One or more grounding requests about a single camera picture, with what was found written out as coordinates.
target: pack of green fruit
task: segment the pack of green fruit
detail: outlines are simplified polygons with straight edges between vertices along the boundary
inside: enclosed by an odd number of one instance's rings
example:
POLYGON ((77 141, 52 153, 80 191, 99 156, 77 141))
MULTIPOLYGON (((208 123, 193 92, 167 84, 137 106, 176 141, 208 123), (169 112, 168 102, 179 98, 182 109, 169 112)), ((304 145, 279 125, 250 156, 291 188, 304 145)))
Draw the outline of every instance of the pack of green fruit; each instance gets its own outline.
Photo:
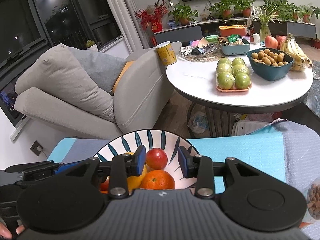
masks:
POLYGON ((251 88, 249 69, 242 58, 231 61, 221 58, 216 68, 218 90, 247 90, 251 88))

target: red flower arrangement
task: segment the red flower arrangement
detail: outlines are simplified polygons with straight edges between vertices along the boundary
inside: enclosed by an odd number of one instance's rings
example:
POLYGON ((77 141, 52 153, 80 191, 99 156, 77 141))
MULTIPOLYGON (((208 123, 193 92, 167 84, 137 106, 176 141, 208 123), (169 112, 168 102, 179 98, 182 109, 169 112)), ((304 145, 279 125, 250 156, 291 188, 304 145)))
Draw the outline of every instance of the red flower arrangement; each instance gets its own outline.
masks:
POLYGON ((167 13, 167 8, 164 5, 164 0, 157 0, 154 4, 153 10, 139 9, 138 12, 134 12, 137 19, 140 19, 140 24, 145 30, 149 26, 149 22, 161 20, 161 18, 167 13))

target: gray sofa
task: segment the gray sofa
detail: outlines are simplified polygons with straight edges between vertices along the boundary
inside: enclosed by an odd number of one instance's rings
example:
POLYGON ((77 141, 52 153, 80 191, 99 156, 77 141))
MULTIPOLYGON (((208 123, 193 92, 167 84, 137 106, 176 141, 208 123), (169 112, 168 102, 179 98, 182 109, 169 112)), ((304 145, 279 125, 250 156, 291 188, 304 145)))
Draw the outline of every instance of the gray sofa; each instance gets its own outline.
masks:
MULTIPOLYGON (((174 42, 172 47, 177 54, 181 43, 174 42)), ((114 139, 134 130, 151 129, 170 99, 173 87, 154 48, 134 52, 127 58, 127 61, 133 60, 135 62, 122 76, 113 96, 116 123, 81 110, 37 87, 20 91, 14 108, 32 119, 81 138, 114 139)), ((16 87, 21 87, 21 82, 24 80, 19 78, 16 87)))

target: wooden floor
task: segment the wooden floor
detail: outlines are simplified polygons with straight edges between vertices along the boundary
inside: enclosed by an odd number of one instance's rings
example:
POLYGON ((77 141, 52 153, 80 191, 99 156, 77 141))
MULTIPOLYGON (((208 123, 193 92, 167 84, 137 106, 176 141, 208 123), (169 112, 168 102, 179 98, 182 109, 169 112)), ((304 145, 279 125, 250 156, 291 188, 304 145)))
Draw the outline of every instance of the wooden floor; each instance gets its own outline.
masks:
MULTIPOLYGON (((304 39, 296 39, 297 43, 300 45, 301 49, 306 55, 312 60, 320 61, 320 50, 310 46, 310 41, 304 39)), ((187 128, 187 112, 191 101, 185 99, 183 96, 179 95, 176 91, 172 94, 169 103, 162 110, 154 128, 163 129, 170 132, 174 132, 183 138, 190 138, 190 134, 187 128)), ((196 111, 204 111, 204 107, 196 106, 193 113, 196 111)), ((209 132, 206 131, 203 134, 199 134, 199 138, 209 137, 209 132)))

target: human hand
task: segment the human hand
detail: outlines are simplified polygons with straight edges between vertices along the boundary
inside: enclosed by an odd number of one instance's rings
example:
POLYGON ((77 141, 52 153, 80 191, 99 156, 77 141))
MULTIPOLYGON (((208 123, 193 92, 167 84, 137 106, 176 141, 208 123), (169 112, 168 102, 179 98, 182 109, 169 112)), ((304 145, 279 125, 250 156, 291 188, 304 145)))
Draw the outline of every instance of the human hand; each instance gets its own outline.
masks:
MULTIPOLYGON (((24 229, 25 228, 24 228, 23 225, 18 226, 17 230, 16 230, 17 234, 20 235, 23 232, 24 229)), ((12 238, 12 235, 11 235, 9 229, 6 228, 6 226, 4 224, 2 224, 2 223, 0 223, 0 236, 2 236, 3 238, 6 238, 6 239, 11 239, 12 238)))

